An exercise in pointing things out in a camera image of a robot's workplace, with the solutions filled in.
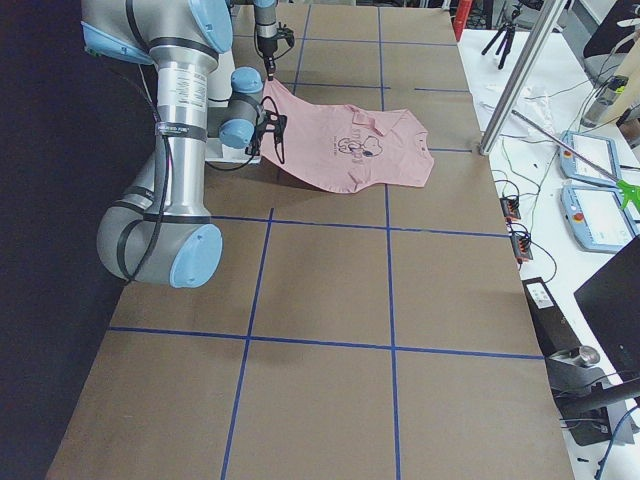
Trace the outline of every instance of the cartoon dog graphic on shirt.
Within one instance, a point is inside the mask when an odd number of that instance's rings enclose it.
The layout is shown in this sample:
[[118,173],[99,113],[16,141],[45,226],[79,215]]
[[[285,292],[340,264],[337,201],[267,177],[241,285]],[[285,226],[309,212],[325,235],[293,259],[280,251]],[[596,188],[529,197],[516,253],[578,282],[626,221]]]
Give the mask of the cartoon dog graphic on shirt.
[[382,153],[382,147],[377,138],[368,136],[364,142],[359,139],[342,138],[338,142],[338,151],[353,155],[354,159],[362,157],[375,157]]

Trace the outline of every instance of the sticker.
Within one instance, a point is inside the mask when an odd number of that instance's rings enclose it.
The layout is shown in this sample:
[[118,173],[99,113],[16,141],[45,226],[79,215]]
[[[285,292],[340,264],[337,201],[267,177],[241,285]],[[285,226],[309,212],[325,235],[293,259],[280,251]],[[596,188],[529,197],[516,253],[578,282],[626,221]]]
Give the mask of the sticker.
[[158,72],[158,106],[207,110],[207,77],[184,68]]
[[555,305],[542,283],[530,283],[527,285],[527,290],[529,290],[531,298],[533,298],[533,301],[539,309],[549,308]]

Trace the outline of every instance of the tripod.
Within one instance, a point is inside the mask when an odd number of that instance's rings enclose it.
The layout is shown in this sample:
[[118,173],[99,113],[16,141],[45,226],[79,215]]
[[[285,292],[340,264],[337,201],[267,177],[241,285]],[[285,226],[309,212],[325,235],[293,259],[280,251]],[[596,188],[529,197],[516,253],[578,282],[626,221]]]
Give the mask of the tripod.
[[500,42],[498,50],[496,50],[496,55],[500,55],[500,52],[502,52],[502,57],[500,58],[500,63],[498,64],[498,70],[502,70],[502,67],[504,67],[504,62],[507,59],[507,55],[509,55],[509,52],[511,52],[513,37],[516,33],[516,24],[514,23],[514,20],[520,15],[521,8],[522,3],[518,3],[518,5],[515,7],[515,10],[511,14],[511,20],[507,20],[502,24],[491,41],[487,44],[486,47],[484,47],[484,50],[482,50],[482,55],[486,54],[491,48],[491,45],[493,45],[496,40],[500,38],[500,35],[502,35],[502,33],[504,32],[504,38]]

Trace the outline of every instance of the pink fabric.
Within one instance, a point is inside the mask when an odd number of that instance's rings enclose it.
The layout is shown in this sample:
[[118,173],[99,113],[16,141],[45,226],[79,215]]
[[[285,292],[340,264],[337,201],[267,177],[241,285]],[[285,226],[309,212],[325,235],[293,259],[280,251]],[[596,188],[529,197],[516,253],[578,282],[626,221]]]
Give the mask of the pink fabric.
[[353,105],[312,105],[280,82],[264,96],[289,117],[285,164],[265,137],[261,154],[291,175],[322,190],[355,193],[376,183],[423,187],[433,168],[427,130],[409,110],[370,112]]

